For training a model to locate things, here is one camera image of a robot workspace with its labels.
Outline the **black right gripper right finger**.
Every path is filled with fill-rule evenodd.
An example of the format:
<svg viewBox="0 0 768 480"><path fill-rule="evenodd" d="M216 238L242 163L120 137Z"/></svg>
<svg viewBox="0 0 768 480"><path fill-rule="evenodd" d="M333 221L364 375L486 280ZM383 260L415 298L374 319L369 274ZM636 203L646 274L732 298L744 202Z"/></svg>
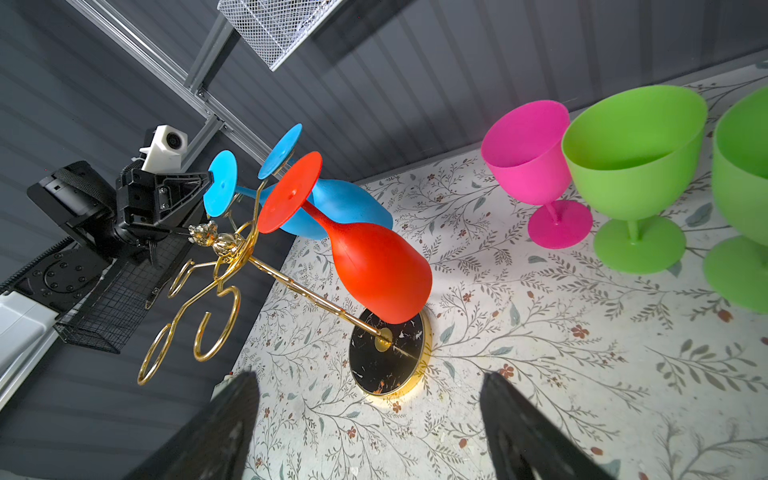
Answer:
<svg viewBox="0 0 768 480"><path fill-rule="evenodd" d="M498 479L611 477L501 374L484 374L479 405Z"/></svg>

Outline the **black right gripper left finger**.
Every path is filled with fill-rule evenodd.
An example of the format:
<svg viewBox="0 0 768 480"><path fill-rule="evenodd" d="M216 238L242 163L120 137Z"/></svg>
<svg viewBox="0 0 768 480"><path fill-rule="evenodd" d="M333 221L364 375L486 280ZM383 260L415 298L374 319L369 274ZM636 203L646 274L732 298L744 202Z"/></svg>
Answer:
<svg viewBox="0 0 768 480"><path fill-rule="evenodd" d="M246 465L260 391L254 372L234 377L195 417L128 479L240 479Z"/></svg>

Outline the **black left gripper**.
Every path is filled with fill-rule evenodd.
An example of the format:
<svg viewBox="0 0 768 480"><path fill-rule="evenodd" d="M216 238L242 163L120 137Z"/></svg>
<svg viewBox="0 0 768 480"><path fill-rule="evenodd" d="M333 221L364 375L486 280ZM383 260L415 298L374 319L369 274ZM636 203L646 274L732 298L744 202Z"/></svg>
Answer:
<svg viewBox="0 0 768 480"><path fill-rule="evenodd" d="M115 186L100 175L89 194L106 212L89 226L96 250L110 258L155 258L161 241L173 234L198 206L213 183L213 174L150 173L135 161Z"/></svg>

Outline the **magenta wine glass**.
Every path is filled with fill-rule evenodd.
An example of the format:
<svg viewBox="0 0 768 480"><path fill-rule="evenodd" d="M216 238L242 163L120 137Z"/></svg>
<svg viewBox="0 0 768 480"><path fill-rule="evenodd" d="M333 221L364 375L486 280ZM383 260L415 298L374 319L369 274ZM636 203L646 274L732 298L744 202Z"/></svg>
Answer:
<svg viewBox="0 0 768 480"><path fill-rule="evenodd" d="M527 231L533 243L551 250L577 245L593 225L587 206L562 198L572 183L562 152L569 126L565 105L538 100L505 114L481 144L481 157L502 189L537 208Z"/></svg>

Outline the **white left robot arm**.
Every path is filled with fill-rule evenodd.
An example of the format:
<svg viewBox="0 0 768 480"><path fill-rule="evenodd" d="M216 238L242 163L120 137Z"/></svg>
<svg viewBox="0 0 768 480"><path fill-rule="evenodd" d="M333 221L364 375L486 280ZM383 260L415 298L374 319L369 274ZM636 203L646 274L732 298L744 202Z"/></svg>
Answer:
<svg viewBox="0 0 768 480"><path fill-rule="evenodd" d="M140 159L110 185L86 161L27 190L66 238L2 283L6 305L29 302L70 345L118 354L191 246L209 172L143 170Z"/></svg>

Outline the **green wine glass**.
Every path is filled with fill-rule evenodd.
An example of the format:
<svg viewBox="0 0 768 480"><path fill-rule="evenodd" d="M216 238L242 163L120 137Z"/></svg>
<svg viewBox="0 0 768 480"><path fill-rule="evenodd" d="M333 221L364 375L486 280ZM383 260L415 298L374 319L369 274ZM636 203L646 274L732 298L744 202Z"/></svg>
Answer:
<svg viewBox="0 0 768 480"><path fill-rule="evenodd" d="M705 257L709 285L724 299L767 312L767 89L734 104L713 136L712 193L738 235Z"/></svg>
<svg viewBox="0 0 768 480"><path fill-rule="evenodd" d="M647 275L682 258L686 237L661 214L693 180L707 118L698 93L655 85L606 98L570 124L562 152L580 196L608 219L594 239L605 266Z"/></svg>

